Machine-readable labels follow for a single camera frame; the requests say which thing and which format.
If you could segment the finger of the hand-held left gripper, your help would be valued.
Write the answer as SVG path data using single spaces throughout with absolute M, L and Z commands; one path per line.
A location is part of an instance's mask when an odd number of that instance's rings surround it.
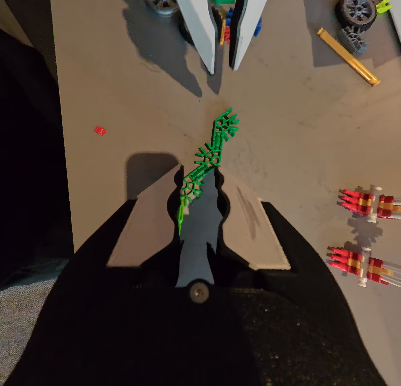
M 236 0 L 230 22 L 229 65 L 236 71 L 252 40 L 267 0 Z
M 208 72 L 215 72 L 217 25 L 211 0 L 177 0 L 193 43 Z

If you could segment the long yellow toy rod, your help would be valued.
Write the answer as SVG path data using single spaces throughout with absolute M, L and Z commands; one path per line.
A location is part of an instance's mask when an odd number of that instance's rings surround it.
M 333 38 L 323 27 L 316 35 L 323 40 L 334 52 L 337 53 L 351 68 L 354 69 L 371 86 L 377 86 L 380 80 L 373 75 L 362 63 L 349 53 L 335 38 Z

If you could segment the toy wheel with black tire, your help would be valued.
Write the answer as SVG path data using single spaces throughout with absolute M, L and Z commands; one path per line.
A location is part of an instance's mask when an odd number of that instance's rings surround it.
M 365 32 L 377 17 L 373 0 L 339 0 L 334 9 L 341 28 L 353 28 L 354 32 Z

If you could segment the blue toy connector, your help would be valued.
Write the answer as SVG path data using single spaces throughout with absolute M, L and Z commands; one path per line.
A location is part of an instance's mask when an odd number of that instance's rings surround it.
M 231 19 L 232 19 L 232 16 L 233 16 L 233 11 L 234 11 L 234 8 L 233 8 L 233 7 L 230 7 L 230 8 L 229 8 L 229 11 L 228 11 L 227 14 L 226 14 L 226 17 L 225 17 L 225 19 L 226 19 L 226 26 L 230 26 L 230 24 L 231 24 Z M 256 28 L 255 28 L 254 33 L 253 33 L 253 36 L 254 36 L 254 37 L 257 37 L 258 34 L 259 34 L 259 32 L 261 31 L 261 28 L 262 28 L 262 21 L 263 21 L 263 19 L 262 19 L 262 18 L 259 18 L 258 24 L 257 24 L 257 26 L 256 26 Z

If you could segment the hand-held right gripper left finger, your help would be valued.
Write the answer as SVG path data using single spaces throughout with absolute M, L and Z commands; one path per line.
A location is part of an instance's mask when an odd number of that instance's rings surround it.
M 167 247 L 175 224 L 168 213 L 168 199 L 177 189 L 174 177 L 181 164 L 138 195 L 132 212 L 106 264 L 108 268 L 136 268 Z

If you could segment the black toy tire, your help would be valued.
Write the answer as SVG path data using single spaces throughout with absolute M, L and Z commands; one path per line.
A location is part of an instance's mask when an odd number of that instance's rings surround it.
M 194 47 L 193 38 L 188 30 L 186 22 L 182 13 L 180 12 L 178 15 L 178 30 L 182 38 L 190 45 Z

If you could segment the grey toy connector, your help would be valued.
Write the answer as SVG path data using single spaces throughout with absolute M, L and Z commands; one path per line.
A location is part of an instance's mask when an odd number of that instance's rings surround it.
M 352 55 L 362 55 L 367 51 L 368 42 L 362 36 L 363 31 L 354 26 L 342 28 L 338 32 L 340 44 Z

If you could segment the person's black clothing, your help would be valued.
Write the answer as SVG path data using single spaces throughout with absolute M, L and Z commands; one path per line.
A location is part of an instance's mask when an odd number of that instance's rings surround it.
M 74 252 L 58 85 L 1 30 L 0 283 L 49 278 Z

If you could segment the red yellow toy assembly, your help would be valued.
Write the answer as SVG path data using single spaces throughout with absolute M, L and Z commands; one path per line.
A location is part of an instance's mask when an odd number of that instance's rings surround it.
M 370 248 L 358 252 L 344 248 L 329 248 L 329 265 L 343 273 L 358 278 L 358 285 L 366 288 L 368 283 L 401 287 L 401 266 L 372 257 Z
M 339 199 L 340 206 L 370 223 L 378 219 L 401 219 L 401 198 L 383 194 L 381 187 L 372 186 L 368 192 L 342 189 Z

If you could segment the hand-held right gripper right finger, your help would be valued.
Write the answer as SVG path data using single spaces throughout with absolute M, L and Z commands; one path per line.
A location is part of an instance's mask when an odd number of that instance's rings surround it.
M 218 168 L 227 210 L 222 214 L 223 247 L 252 270 L 290 270 L 291 266 L 262 205 L 262 199 L 227 168 Z

